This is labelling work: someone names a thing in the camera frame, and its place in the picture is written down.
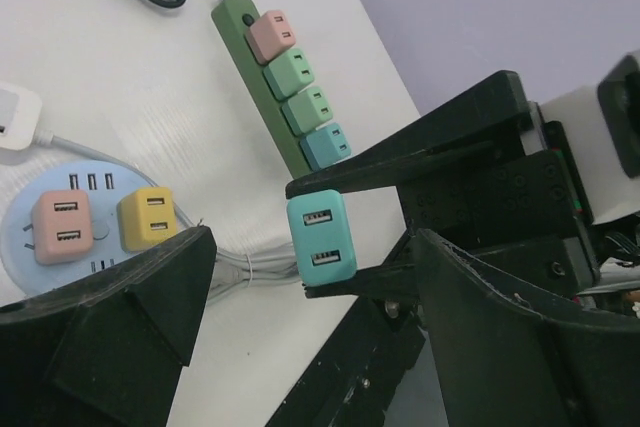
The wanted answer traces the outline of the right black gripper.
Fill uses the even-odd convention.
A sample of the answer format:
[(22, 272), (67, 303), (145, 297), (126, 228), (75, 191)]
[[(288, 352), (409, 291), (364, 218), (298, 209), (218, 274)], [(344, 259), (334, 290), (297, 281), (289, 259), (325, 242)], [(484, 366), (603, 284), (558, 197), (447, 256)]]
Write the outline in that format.
[[(528, 106), (514, 71), (497, 71), (364, 152), (291, 181), (285, 196), (398, 185), (410, 230), (429, 228), (564, 297), (600, 277), (593, 216), (564, 129)], [(405, 231), (381, 265), (305, 285), (305, 296), (417, 300), (411, 242)]]

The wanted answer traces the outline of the green charger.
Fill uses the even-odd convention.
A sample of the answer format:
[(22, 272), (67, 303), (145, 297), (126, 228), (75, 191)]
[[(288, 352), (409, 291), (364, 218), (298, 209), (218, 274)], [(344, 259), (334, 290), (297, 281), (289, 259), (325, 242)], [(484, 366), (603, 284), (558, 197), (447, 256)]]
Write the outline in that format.
[(307, 134), (333, 119), (333, 110), (317, 86), (292, 96), (283, 104), (282, 112), (295, 136)]
[(269, 62), (263, 76), (277, 100), (286, 100), (315, 81), (315, 74), (305, 53), (290, 48)]

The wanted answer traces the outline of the pink charger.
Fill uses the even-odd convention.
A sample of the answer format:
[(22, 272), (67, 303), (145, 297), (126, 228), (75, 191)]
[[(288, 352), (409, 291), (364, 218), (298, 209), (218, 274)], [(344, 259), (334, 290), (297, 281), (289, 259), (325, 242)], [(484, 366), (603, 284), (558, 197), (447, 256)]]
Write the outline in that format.
[(88, 194), (79, 189), (44, 192), (31, 210), (34, 254), (41, 265), (73, 262), (94, 244)]
[(266, 65), (296, 44), (296, 36), (281, 10), (269, 10), (248, 27), (247, 43), (260, 65)]

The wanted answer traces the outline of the green power strip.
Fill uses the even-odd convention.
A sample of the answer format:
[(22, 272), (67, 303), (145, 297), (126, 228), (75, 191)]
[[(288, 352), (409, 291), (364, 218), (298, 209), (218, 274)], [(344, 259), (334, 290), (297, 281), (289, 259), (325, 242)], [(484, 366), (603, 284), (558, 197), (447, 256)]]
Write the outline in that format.
[(245, 34), (259, 17), (252, 0), (222, 0), (211, 12), (216, 26), (235, 67), (240, 74), (265, 126), (289, 173), (296, 179), (311, 172), (300, 148), (299, 139), (292, 133), (281, 111), (282, 101), (273, 94), (264, 67), (255, 59)]

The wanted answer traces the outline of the yellow charger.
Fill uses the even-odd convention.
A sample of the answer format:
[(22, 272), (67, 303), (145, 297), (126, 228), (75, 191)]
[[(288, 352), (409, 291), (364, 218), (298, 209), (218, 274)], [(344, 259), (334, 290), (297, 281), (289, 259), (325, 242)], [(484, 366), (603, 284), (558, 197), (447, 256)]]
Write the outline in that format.
[(167, 187), (142, 187), (117, 205), (120, 237), (127, 252), (142, 252), (173, 237), (177, 219)]

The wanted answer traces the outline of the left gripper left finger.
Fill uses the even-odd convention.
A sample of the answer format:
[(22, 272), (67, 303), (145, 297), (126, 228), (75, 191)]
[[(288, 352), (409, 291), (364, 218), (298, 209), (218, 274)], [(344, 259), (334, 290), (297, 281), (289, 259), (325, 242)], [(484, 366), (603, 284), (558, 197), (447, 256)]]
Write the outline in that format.
[(4, 426), (163, 426), (214, 271), (206, 226), (1, 309)]

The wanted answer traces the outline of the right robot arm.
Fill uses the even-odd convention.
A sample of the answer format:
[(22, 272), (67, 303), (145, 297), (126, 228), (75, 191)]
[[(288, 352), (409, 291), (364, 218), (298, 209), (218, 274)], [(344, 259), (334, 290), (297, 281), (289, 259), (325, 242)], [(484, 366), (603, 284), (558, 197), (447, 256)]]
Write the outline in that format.
[(588, 307), (639, 312), (639, 56), (545, 103), (498, 71), (288, 198), (392, 187), (426, 228)]

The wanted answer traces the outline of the green charger top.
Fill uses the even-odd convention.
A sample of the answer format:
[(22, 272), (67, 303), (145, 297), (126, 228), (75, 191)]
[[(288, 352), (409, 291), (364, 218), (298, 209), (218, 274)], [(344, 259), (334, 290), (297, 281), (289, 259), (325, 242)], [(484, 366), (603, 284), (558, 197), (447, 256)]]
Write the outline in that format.
[(292, 96), (283, 104), (282, 112), (295, 136), (307, 134), (333, 119), (333, 110), (317, 86)]

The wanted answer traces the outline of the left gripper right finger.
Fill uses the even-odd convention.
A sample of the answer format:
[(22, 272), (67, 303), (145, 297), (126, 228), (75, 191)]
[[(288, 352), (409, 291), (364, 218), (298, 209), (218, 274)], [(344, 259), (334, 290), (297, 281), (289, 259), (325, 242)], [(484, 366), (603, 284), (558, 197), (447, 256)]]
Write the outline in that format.
[(428, 229), (413, 249), (449, 425), (638, 425), (637, 318), (584, 308)]

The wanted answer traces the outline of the green charger bottom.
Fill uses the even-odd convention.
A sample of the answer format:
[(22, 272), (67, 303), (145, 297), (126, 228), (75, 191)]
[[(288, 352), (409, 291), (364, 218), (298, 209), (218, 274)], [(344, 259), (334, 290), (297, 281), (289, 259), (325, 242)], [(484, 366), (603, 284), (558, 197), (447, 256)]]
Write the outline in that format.
[(305, 53), (290, 48), (269, 62), (263, 76), (277, 100), (286, 100), (315, 81), (315, 74)]

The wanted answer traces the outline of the teal charger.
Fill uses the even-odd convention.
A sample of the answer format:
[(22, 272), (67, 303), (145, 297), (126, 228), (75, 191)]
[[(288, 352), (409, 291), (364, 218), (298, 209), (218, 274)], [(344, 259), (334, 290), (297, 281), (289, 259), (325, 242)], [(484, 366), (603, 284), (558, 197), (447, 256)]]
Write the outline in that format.
[(306, 134), (300, 140), (300, 147), (313, 171), (329, 167), (351, 155), (343, 129), (336, 122)]
[(306, 286), (352, 278), (356, 254), (343, 196), (335, 190), (296, 196), (286, 213), (297, 268)]

